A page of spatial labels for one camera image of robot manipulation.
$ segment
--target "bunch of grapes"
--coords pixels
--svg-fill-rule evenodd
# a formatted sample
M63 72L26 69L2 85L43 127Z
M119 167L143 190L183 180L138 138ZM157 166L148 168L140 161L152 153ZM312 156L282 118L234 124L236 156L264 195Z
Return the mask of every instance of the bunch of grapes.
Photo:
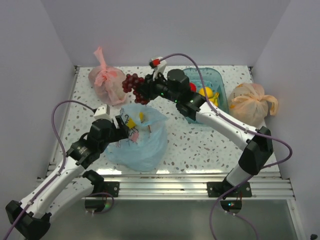
M143 77L138 77L136 73L130 75L127 74L125 80L122 82L122 88L125 93L130 93L133 89L133 95L135 95L134 102L146 105L150 100L145 99L140 93L137 92L137 88L145 81Z

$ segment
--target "speckled white surface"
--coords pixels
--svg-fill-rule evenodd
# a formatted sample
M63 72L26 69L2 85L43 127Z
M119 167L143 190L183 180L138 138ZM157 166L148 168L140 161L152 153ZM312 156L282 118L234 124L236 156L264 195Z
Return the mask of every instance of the speckled white surface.
M164 75L171 69L185 69L192 66L168 66ZM202 66L214 68L220 72L225 93L228 97L232 90L240 83L251 83L252 79L247 66ZM92 68L81 67L75 89L73 100L78 100L97 108L102 103L95 95L91 87L88 74ZM125 74L137 73L144 77L152 73L148 66L119 67ZM132 93L128 93L127 103L133 102ZM158 97L149 103L150 106L159 110L169 119L166 122L168 133L168 148L163 159L158 166L149 174L179 174L179 173L228 173L237 164L241 151L226 137L212 128L199 124L188 124L185 118L177 111L175 105L166 99ZM119 113L120 107L111 108L111 116ZM88 132L91 123L94 121L92 113L84 107L75 103L71 104L67 122L62 137L62 142L66 149ZM55 159L60 161L61 151L55 155ZM274 163L274 154L268 160L268 164ZM100 159L94 162L90 169L96 170L99 174L141 174L131 170L124 165L113 164L108 161L108 157L102 154ZM277 166L263 169L263 172L278 172Z

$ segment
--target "orange plastic bag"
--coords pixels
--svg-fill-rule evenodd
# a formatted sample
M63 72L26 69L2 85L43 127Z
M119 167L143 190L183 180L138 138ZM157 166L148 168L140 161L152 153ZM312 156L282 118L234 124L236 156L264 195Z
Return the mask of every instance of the orange plastic bag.
M123 91L122 82L126 79L126 75L120 69L106 64L101 47L98 47L94 55L99 60L100 66L89 73L88 79L96 95L108 105L123 103L126 100L126 93Z
M245 124L259 127L268 115L268 103L271 103L270 115L278 112L278 100L271 95L265 95L260 84L242 83L237 86L228 98L229 113Z

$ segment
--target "blue basket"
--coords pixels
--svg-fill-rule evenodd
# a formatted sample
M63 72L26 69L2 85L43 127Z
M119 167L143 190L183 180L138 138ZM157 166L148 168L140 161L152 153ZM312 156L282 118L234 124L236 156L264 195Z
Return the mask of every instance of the blue basket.
M196 86L196 90L198 92L202 88L202 83L197 69L194 67L189 67L183 71L189 77L190 83L193 83ZM221 74L217 70L210 67L202 67L200 68L200 72L204 80L204 85L209 87L213 93L219 93L218 108L229 114L228 101ZM188 117L186 119L189 123L199 124L199 122L193 121Z

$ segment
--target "plastic bag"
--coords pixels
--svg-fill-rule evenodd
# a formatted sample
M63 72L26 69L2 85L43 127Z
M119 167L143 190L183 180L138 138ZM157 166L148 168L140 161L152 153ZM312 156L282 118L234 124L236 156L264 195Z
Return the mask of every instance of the plastic bag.
M107 158L113 163L126 165L135 171L153 170L167 150L168 118L150 106L136 103L124 105L120 114L126 124L131 118L136 126L130 130L129 139L108 146Z
M100 66L95 67L88 78L96 95L108 105L123 103L126 100L126 94L122 88L122 82L126 79L125 74L120 69L106 64L101 47L98 47L94 55L100 62Z
M271 103L270 115L278 112L278 100L265 95L260 84L242 83L237 86L228 98L229 114L245 124L259 127L268 114L268 103Z

